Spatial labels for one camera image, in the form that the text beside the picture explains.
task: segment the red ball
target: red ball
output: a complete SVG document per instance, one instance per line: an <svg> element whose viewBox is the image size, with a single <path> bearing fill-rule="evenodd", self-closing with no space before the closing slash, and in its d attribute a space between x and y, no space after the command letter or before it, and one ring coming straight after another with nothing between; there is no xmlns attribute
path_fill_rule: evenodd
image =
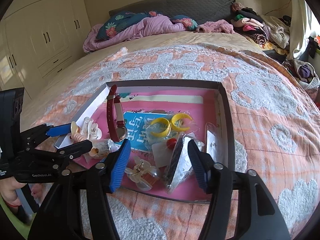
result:
<svg viewBox="0 0 320 240"><path fill-rule="evenodd" d="M176 138L171 138L171 139L167 140L168 149L173 150L174 146L176 145L176 143L177 143L177 139Z"/></svg>

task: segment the yellow ring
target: yellow ring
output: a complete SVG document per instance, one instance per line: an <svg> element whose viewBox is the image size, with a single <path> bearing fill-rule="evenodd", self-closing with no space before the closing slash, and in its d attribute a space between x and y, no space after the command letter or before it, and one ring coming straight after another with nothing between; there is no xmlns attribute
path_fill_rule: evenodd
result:
<svg viewBox="0 0 320 240"><path fill-rule="evenodd" d="M183 118L187 118L187 119L192 120L192 117L190 115L188 115L188 114L184 114L184 113L175 114L171 118L171 127L172 127L173 130L176 130L178 132L185 132L185 131L188 131L190 129L189 126L181 128L181 127L178 127L178 126L175 125L175 122L177 122L178 120L183 119Z"/></svg>
<svg viewBox="0 0 320 240"><path fill-rule="evenodd" d="M170 129L171 129L171 125L168 119L164 118L164 117L159 117L157 119L154 119L151 121L150 125L153 125L155 123L163 123L167 126L167 128L163 131L163 132L151 132L151 134L155 137L167 137L170 133Z"/></svg>

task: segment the wire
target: wire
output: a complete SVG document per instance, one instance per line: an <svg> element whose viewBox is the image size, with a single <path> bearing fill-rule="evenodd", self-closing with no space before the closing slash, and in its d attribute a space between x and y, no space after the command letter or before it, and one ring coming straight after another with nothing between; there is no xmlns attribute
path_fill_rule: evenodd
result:
<svg viewBox="0 0 320 240"><path fill-rule="evenodd" d="M281 10L287 9L289 7L290 3L291 3L291 0L288 3L284 4L283 6L281 6L280 8L267 12L265 15L267 15L270 12L281 11Z"/></svg>

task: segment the headboard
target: headboard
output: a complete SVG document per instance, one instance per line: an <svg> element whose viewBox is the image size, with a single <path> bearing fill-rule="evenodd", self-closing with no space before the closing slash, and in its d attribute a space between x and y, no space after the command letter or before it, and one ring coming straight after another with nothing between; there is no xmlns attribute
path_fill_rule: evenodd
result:
<svg viewBox="0 0 320 240"><path fill-rule="evenodd" d="M179 14L194 19L198 24L207 21L229 20L232 17L231 4L236 0L143 0L109 11L110 17L120 11L140 13L159 11L173 17Z"/></svg>

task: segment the wardrobe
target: wardrobe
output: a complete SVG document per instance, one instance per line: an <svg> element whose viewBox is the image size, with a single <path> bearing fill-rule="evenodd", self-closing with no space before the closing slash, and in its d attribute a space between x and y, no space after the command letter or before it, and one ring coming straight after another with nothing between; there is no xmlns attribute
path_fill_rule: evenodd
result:
<svg viewBox="0 0 320 240"><path fill-rule="evenodd" d="M84 0L14 0L0 22L0 87L25 102L83 57L90 31Z"/></svg>

